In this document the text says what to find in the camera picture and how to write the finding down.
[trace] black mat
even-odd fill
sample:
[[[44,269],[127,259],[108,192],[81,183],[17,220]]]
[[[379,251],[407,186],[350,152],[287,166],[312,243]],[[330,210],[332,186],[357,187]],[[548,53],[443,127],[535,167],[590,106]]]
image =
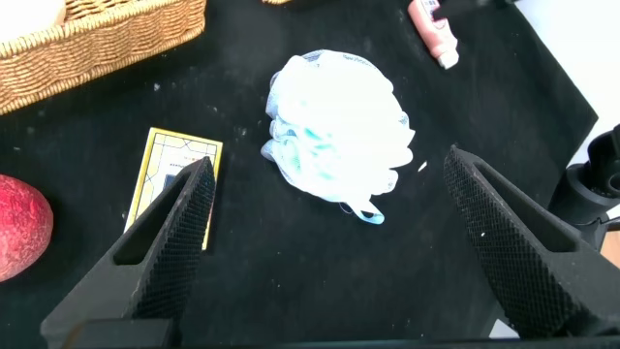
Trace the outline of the black mat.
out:
[[[195,41],[0,117],[0,173],[55,213],[46,254],[0,284],[0,344],[43,346],[39,323],[121,234],[150,126],[225,144],[186,343],[481,335],[495,300],[442,180],[449,146],[546,204],[596,116],[516,9],[453,20],[461,60],[443,71],[406,7],[212,0]],[[382,226],[296,190],[259,153],[269,79],[318,48],[377,65],[418,131],[414,163],[374,199]]]

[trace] black device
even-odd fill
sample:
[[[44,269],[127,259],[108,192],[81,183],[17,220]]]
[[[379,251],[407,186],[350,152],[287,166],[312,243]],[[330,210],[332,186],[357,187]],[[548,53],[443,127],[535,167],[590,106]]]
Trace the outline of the black device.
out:
[[[607,212],[620,205],[620,125],[588,146],[589,161],[569,166],[555,188],[549,211],[579,230],[601,250],[607,230],[618,218]]]
[[[184,168],[46,317],[48,347],[178,343],[214,190],[208,158]]]
[[[620,347],[620,270],[477,156],[453,147],[444,169],[489,285],[524,340],[268,347]],[[49,348],[178,345],[214,186],[208,159],[184,169],[44,320]]]

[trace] white bottle cap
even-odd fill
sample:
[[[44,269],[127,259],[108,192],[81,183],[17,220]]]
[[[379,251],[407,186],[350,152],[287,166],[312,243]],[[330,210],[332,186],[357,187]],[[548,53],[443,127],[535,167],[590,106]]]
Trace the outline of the white bottle cap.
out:
[[[449,69],[458,63],[458,52],[456,52],[456,49],[446,51],[437,57],[437,61],[444,69]]]

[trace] yellow card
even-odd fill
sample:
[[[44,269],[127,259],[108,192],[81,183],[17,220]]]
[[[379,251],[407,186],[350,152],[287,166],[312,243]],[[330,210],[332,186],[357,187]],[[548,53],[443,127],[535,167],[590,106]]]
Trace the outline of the yellow card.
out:
[[[221,142],[151,127],[139,169],[134,199],[127,215],[125,232],[187,165],[208,156],[213,164],[213,172],[217,180],[222,146]],[[206,249],[210,224],[211,217],[209,216],[202,250]]]

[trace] light blue strap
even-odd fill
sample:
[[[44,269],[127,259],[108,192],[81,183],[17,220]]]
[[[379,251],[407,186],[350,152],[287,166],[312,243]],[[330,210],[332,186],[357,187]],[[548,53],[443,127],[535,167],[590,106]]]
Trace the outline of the light blue strap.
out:
[[[356,216],[364,222],[372,224],[382,224],[386,220],[386,217],[369,201],[346,202],[345,204],[349,205],[349,207],[356,214]],[[365,216],[364,212],[370,213],[371,216]]]

